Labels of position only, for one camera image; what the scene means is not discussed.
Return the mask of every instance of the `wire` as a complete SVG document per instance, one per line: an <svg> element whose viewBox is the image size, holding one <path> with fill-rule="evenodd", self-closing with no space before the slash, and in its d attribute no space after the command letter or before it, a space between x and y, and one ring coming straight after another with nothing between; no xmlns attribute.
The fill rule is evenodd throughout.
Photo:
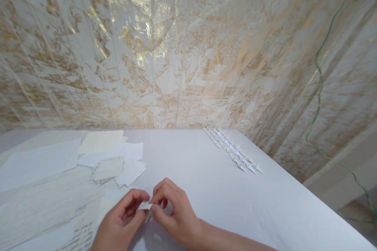
<svg viewBox="0 0 377 251"><path fill-rule="evenodd" d="M317 67L318 69L318 72L319 72L319 77L320 77L320 82L321 82L321 87L319 89L319 92L318 92L318 108L317 108L317 113L310 125L310 128L309 128L309 132L307 133L306 135L306 142L309 144L310 147L312 147L314 150L316 150L323 158L327 159L328 161L331 161L331 162L334 162L340 166L342 166L343 168L347 169L352 175L353 175L353 179L354 181L364 190L367 198L368 198L368 205L369 205L369 208L370 210L372 211L372 214L373 214L373 218L374 220L372 222L368 222L368 221L359 221L359 220L354 220L354 219L350 219L350 218L346 218L348 220L354 220L354 221L357 221L357 222L367 222L367 223L374 223L376 222L376 219L377 219L377 214L376 212L374 211L374 208L373 208L373 205L372 205L372 200L370 198L370 194L369 194L369 191L357 180L357 175L355 174L355 172L353 170L351 170L350 168L348 168L347 166L337 162L337 161L334 161L333 159L327 157L324 153L322 153L321 150L319 150L315 145L313 145L310 140L309 140L309 135L310 133L312 132L313 128L314 128L314 125L315 123L317 122L317 118L319 116L319 113L321 111L321 106L322 106L322 100L321 100L321 95L322 95L322 91L323 91L323 87L324 87L324 80L323 80L323 75L322 75L322 69L321 69L321 66L318 64L318 56L320 54L320 52L322 51L322 48L323 46L325 45L327 39L329 38L329 35L331 33L331 30L333 28L333 24L334 24L334 21L335 21L335 18L336 16L339 14L339 12L343 9L343 7L346 5L348 0L344 0L343 1L343 4L340 6L340 8L336 11L336 13L334 14L333 16L333 19L331 20L331 23L330 23L330 27L329 27L329 30L327 32L327 35L325 37L325 39L323 40L322 42L322 45L321 47L319 47L315 57L314 57L314 64L315 66Z"/></svg>

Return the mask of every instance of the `forearm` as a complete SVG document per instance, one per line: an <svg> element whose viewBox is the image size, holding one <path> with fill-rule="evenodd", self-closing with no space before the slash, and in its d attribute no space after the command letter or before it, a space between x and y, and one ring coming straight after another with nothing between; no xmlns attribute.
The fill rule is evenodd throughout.
<svg viewBox="0 0 377 251"><path fill-rule="evenodd" d="M262 243L243 237L241 235L225 231L209 223L200 221L200 230L196 238L190 244L191 251L272 251L275 250Z"/></svg>

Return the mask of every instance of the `gold marble wallpaper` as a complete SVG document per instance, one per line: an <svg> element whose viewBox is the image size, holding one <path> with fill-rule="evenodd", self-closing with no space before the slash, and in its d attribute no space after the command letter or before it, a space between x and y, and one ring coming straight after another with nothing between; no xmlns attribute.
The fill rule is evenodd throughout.
<svg viewBox="0 0 377 251"><path fill-rule="evenodd" d="M0 132L236 127L303 182L313 63L343 0L0 0ZM319 57L312 143L374 126L377 0L349 0Z"/></svg>

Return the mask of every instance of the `stack of paper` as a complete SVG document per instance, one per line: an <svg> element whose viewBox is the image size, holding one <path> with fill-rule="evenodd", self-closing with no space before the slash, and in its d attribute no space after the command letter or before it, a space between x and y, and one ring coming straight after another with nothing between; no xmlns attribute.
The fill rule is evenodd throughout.
<svg viewBox="0 0 377 251"><path fill-rule="evenodd" d="M0 251L89 249L124 196L102 185L130 186L145 171L143 143L123 133L47 131L1 154Z"/></svg>

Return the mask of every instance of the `tabletop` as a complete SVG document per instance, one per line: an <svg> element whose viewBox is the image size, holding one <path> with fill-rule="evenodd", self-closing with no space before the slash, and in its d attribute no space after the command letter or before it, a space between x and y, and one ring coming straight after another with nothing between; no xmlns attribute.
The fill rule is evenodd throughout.
<svg viewBox="0 0 377 251"><path fill-rule="evenodd" d="M0 153L38 132L0 136ZM150 192L168 177L186 191L199 218L277 250L375 250L239 131L223 132L260 164L264 174L240 170L201 129L131 129L124 133L127 142L144 143L147 164L134 185ZM141 226L129 248L179 249L153 219Z"/></svg>

